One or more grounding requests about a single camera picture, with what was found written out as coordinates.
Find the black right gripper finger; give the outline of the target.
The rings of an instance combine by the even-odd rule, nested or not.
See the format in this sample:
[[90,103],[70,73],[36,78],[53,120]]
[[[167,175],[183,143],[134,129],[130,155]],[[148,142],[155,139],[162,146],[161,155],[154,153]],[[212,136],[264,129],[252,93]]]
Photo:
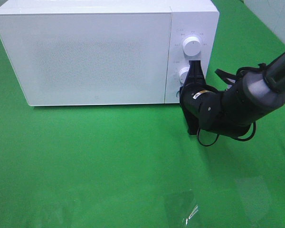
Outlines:
[[201,61],[190,60],[189,65],[190,67],[183,85],[184,86],[189,86],[190,84],[205,85],[206,80],[201,68]]
[[200,126],[199,126],[199,114],[197,110],[182,108],[187,126],[189,135],[198,135]]

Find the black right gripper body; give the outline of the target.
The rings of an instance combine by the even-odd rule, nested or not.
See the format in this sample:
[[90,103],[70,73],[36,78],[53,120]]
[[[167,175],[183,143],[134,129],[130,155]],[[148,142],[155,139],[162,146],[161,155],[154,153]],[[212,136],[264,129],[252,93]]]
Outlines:
[[231,138],[245,135],[249,125],[241,126],[227,118],[221,105],[221,95],[209,85],[181,86],[180,106],[198,111],[199,128],[202,130]]

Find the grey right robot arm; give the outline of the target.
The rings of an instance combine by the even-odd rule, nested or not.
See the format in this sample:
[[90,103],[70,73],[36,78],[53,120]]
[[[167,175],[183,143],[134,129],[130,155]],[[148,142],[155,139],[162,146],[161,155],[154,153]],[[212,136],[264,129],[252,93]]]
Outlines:
[[199,60],[189,65],[180,106],[190,135],[205,130],[248,141],[255,135],[256,121],[285,104],[285,52],[268,65],[241,67],[236,74],[216,69],[230,86],[224,91],[206,83]]

